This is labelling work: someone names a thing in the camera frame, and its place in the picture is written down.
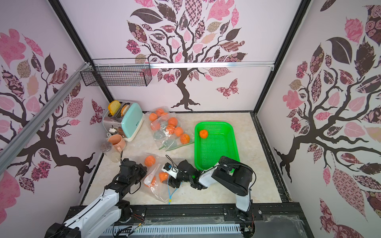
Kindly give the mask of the green-zip bag of oranges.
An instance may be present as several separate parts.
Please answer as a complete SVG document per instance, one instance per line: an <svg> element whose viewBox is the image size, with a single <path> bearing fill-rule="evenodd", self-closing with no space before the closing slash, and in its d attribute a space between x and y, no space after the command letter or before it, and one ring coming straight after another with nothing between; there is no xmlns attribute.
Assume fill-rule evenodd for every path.
<svg viewBox="0 0 381 238"><path fill-rule="evenodd" d="M154 142L159 150L171 151L194 143L194 134L181 122L175 113L161 123L161 129L152 131Z"/></svg>

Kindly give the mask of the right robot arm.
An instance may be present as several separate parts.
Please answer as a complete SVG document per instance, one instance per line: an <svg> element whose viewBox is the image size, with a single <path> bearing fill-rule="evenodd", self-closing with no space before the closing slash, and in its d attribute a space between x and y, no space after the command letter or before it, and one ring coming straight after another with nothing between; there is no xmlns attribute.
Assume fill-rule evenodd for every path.
<svg viewBox="0 0 381 238"><path fill-rule="evenodd" d="M203 190L218 183L235 194L236 209L241 212L249 211L252 204L251 187L256 182L256 179L253 178L255 172L250 166L222 156L216 165L201 171L193 167L187 160L175 164L170 157L168 159L170 162L161 169L169 176L168 186L179 188L181 183L188 182L192 188Z"/></svg>

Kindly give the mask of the green plastic basket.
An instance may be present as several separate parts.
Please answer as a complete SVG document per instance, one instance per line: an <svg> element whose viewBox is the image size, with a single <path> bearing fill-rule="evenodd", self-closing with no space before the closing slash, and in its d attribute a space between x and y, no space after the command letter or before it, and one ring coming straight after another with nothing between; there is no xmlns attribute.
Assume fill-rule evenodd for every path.
<svg viewBox="0 0 381 238"><path fill-rule="evenodd" d="M208 131L208 137L199 136L201 130ZM208 170L226 156L240 161L234 129L227 122L200 122L194 128L194 164L198 170Z"/></svg>

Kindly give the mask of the orange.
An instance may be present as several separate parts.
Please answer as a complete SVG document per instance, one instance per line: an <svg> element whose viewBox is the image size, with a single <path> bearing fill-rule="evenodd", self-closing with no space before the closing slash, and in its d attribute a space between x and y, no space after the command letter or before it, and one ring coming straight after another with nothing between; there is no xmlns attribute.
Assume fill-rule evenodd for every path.
<svg viewBox="0 0 381 238"><path fill-rule="evenodd" d="M202 138L202 139L206 139L206 138L208 137L208 131L207 131L207 130L201 130L201 131L199 132L199 136L200 136L200 138Z"/></svg>

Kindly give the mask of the blue-zip clear bag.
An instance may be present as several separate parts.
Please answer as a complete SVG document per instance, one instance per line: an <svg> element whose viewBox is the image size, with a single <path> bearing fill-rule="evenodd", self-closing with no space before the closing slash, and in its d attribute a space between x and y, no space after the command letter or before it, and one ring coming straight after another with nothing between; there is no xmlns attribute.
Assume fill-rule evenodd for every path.
<svg viewBox="0 0 381 238"><path fill-rule="evenodd" d="M140 191L150 198L171 204L177 188L168 185L170 174L164 170L164 167L168 163L171 169L174 163L167 157L147 153L138 155L135 161L147 168L147 174L141 181Z"/></svg>

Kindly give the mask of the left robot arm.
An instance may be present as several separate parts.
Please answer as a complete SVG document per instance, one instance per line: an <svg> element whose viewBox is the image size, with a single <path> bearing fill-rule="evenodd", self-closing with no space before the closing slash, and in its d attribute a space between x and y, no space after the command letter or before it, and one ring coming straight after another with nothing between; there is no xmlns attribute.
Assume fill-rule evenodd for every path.
<svg viewBox="0 0 381 238"><path fill-rule="evenodd" d="M98 238L108 227L118 221L132 218L130 203L123 198L133 185L141 185L147 167L128 158L120 164L119 173L104 191L82 211L62 224L54 223L46 231L46 238Z"/></svg>

